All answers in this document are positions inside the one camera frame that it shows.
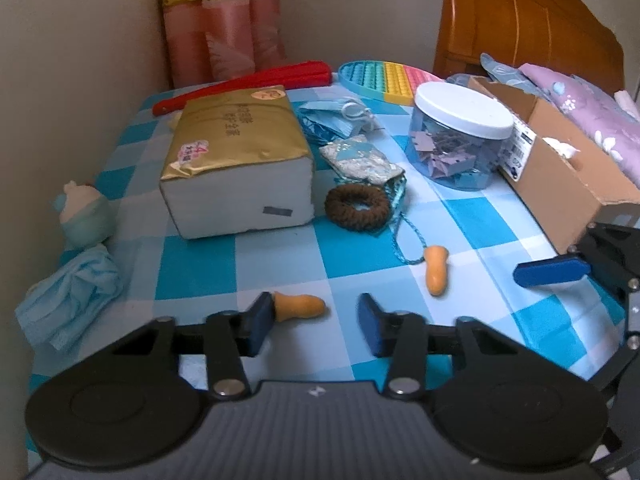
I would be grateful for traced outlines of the orange finger cot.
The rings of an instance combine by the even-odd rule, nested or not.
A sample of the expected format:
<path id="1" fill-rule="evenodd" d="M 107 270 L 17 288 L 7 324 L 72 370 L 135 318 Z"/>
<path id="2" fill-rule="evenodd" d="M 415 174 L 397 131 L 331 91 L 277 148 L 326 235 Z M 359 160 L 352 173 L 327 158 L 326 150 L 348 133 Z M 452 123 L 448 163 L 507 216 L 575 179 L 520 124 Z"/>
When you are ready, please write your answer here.
<path id="1" fill-rule="evenodd" d="M 326 303 L 316 296 L 288 296 L 274 292 L 272 299 L 276 321 L 279 323 L 296 318 L 318 318 L 326 312 Z"/>
<path id="2" fill-rule="evenodd" d="M 445 247 L 432 245 L 424 249 L 425 285 L 433 297 L 442 296 L 448 285 L 448 257 Z"/>

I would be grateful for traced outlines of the brown scrunchie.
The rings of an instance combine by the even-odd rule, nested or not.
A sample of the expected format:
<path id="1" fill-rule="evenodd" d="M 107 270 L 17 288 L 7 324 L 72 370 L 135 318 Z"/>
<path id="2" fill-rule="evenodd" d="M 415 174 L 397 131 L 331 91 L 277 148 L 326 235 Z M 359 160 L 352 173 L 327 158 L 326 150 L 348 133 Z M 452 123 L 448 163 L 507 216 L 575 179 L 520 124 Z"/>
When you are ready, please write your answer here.
<path id="1" fill-rule="evenodd" d="M 390 218 L 390 201 L 382 188 L 341 184 L 326 194 L 324 211 L 337 226 L 354 232 L 373 232 Z"/>

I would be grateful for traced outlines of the blue face mask bundle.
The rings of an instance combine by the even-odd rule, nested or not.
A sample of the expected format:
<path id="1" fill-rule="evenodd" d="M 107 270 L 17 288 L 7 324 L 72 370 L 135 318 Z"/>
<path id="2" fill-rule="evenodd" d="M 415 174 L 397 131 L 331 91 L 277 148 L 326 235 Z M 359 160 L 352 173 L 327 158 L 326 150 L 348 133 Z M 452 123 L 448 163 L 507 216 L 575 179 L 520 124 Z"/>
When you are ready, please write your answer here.
<path id="1" fill-rule="evenodd" d="M 66 352 L 123 288 L 114 259 L 97 244 L 32 285 L 15 309 L 17 323 L 32 347 Z"/>

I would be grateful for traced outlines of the cardboard box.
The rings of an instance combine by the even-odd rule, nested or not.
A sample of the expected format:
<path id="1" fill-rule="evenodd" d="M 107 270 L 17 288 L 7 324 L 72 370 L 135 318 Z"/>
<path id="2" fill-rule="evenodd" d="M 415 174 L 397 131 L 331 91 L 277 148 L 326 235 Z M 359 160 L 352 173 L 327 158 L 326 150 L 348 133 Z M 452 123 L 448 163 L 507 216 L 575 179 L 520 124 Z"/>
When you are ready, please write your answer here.
<path id="1" fill-rule="evenodd" d="M 544 99 L 480 77 L 469 87 L 492 96 L 528 125 L 532 144 L 518 178 L 502 174 L 562 254 L 590 222 L 639 225 L 639 189 L 614 160 Z"/>

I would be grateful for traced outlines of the blue checked tablecloth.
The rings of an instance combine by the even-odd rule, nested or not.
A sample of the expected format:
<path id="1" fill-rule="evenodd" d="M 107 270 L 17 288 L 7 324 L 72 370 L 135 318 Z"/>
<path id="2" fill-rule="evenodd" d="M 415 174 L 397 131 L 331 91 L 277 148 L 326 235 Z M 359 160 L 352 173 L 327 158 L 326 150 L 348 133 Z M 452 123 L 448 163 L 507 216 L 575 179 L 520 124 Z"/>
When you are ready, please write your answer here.
<path id="1" fill-rule="evenodd" d="M 503 178 L 473 192 L 425 179 L 406 156 L 408 107 L 373 110 L 366 138 L 407 179 L 396 235 L 330 221 L 336 173 L 312 155 L 308 223 L 198 240 L 160 192 L 174 132 L 139 113 L 96 181 L 125 289 L 70 351 L 36 355 L 32 478 L 608 478 L 593 464 L 614 450 L 612 402 L 590 379 L 623 343 L 625 309 L 589 274 L 516 284 L 519 263 L 578 241 L 557 252 Z M 449 252 L 439 297 L 432 245 Z M 241 314 L 262 292 L 326 312 L 274 322 L 241 356 Z M 395 318 L 386 358 L 358 324 L 365 292 Z"/>

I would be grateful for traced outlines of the purple floral pillow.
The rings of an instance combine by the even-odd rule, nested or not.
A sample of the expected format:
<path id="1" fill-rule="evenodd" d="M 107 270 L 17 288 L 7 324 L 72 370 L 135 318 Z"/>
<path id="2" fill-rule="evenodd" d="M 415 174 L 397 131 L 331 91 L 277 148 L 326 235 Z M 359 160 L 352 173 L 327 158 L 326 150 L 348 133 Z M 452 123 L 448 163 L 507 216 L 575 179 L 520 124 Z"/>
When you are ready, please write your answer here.
<path id="1" fill-rule="evenodd" d="M 612 96 L 588 81 L 535 64 L 523 64 L 520 71 L 608 154 L 631 182 L 639 185 L 638 120 L 624 112 Z"/>

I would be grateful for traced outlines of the clear jar white lid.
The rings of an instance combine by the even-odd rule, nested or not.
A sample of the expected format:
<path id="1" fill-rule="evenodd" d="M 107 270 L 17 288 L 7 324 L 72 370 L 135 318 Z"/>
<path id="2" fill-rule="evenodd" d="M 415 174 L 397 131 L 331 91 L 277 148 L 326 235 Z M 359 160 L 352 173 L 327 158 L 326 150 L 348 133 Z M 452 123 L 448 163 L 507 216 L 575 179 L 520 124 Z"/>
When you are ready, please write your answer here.
<path id="1" fill-rule="evenodd" d="M 496 99 L 446 81 L 424 82 L 414 92 L 406 156 L 440 185 L 484 190 L 513 129 L 513 114 Z"/>

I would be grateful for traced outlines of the gold wrapped tissue pack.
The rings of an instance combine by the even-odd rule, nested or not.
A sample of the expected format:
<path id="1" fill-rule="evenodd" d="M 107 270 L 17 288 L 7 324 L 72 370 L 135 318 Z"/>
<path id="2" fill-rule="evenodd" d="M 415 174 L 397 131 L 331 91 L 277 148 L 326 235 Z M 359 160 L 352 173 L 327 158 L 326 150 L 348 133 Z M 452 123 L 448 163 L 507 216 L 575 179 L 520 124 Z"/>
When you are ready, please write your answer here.
<path id="1" fill-rule="evenodd" d="M 186 104 L 160 192 L 186 240 L 302 226 L 314 218 L 314 156 L 281 86 Z"/>

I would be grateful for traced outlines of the blue white plush toy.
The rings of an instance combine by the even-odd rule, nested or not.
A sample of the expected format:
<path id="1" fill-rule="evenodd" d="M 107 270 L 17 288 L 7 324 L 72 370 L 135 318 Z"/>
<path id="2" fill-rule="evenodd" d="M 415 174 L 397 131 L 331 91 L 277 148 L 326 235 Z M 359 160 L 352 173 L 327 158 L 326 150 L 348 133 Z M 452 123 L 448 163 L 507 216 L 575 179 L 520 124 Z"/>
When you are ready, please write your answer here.
<path id="1" fill-rule="evenodd" d="M 92 185 L 67 182 L 63 193 L 55 197 L 53 208 L 70 248 L 87 249 L 115 234 L 116 217 L 112 205 Z"/>

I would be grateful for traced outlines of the blue bed quilt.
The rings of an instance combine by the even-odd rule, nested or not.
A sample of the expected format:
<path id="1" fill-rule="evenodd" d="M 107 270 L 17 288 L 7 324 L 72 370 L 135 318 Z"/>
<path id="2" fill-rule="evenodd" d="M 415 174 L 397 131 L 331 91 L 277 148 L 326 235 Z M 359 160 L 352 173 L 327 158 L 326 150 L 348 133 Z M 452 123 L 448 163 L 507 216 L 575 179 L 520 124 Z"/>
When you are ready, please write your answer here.
<path id="1" fill-rule="evenodd" d="M 488 53 L 480 55 L 480 73 L 457 73 L 446 78 L 450 84 L 458 84 L 466 87 L 472 77 L 498 82 L 506 86 L 520 89 L 521 91 L 536 96 L 537 98 L 550 101 L 550 94 L 547 90 L 539 88 L 532 80 L 526 77 L 518 68 L 496 61 Z"/>

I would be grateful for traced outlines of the packaged blue masks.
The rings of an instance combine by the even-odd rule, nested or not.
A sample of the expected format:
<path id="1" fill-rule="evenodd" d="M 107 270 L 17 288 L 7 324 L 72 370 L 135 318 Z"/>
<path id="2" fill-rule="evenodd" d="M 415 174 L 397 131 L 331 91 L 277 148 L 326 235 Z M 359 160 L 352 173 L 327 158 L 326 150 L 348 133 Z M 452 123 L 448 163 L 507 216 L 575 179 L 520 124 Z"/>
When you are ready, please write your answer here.
<path id="1" fill-rule="evenodd" d="M 356 98 L 308 101 L 296 108 L 295 115 L 306 139 L 319 146 L 376 128 L 372 110 Z"/>

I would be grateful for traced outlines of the rainbow pop-it toy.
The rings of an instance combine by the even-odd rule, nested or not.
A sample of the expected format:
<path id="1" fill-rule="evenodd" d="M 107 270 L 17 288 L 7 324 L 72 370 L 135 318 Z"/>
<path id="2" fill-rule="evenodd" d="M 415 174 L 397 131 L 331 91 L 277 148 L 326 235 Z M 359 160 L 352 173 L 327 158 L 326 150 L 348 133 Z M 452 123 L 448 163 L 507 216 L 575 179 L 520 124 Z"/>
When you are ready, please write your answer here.
<path id="1" fill-rule="evenodd" d="M 424 82 L 440 81 L 439 76 L 406 64 L 388 61 L 354 61 L 337 71 L 340 84 L 367 99 L 411 106 L 414 94 Z"/>

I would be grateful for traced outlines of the red folding fan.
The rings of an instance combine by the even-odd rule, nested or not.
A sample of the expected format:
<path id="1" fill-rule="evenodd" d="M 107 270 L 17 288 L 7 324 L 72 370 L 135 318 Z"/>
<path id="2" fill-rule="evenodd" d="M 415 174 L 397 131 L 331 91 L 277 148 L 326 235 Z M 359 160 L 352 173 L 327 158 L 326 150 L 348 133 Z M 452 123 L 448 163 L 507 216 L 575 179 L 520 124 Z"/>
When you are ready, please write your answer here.
<path id="1" fill-rule="evenodd" d="M 331 67 L 321 61 L 307 61 L 267 68 L 254 74 L 217 82 L 198 90 L 180 94 L 180 96 L 161 100 L 152 106 L 152 113 L 154 116 L 167 115 L 182 110 L 189 101 L 236 90 L 273 86 L 282 86 L 285 90 L 326 87 L 332 84 L 332 80 Z"/>

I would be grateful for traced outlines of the wooden headboard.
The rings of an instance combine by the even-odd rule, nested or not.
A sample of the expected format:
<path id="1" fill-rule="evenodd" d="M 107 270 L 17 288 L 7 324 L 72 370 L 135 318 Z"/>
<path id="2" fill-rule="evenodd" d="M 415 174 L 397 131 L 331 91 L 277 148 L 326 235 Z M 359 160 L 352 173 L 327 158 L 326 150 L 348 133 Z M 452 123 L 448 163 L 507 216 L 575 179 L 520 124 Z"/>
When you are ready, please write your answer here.
<path id="1" fill-rule="evenodd" d="M 478 75 L 483 53 L 625 88 L 623 48 L 582 0 L 442 0 L 433 72 Z"/>

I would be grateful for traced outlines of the pink gold curtain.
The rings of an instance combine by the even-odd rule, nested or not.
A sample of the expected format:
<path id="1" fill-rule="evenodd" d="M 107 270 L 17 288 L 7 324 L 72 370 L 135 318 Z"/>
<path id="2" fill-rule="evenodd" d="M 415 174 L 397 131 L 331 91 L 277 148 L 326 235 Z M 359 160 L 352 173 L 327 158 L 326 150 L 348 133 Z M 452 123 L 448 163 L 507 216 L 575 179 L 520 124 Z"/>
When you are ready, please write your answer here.
<path id="1" fill-rule="evenodd" d="M 178 88 L 285 63 L 279 0 L 162 0 L 162 10 Z"/>

